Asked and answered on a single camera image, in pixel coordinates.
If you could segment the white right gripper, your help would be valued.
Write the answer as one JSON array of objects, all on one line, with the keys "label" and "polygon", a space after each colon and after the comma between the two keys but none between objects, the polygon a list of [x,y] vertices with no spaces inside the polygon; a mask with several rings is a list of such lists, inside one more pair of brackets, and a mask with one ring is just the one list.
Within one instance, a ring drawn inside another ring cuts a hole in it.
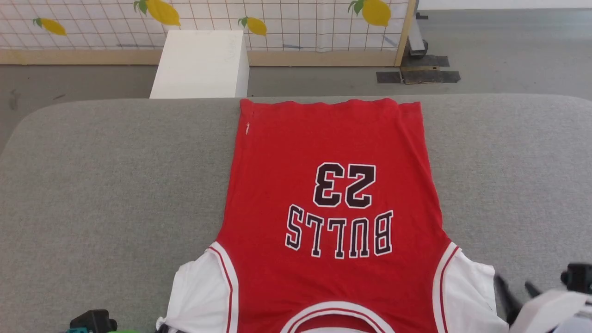
[{"label": "white right gripper", "polygon": [[507,324],[512,324],[510,333],[590,333],[591,295],[573,291],[549,290],[545,293],[531,281],[524,288],[531,301],[524,306],[511,293],[501,275],[495,274],[494,284]]}]

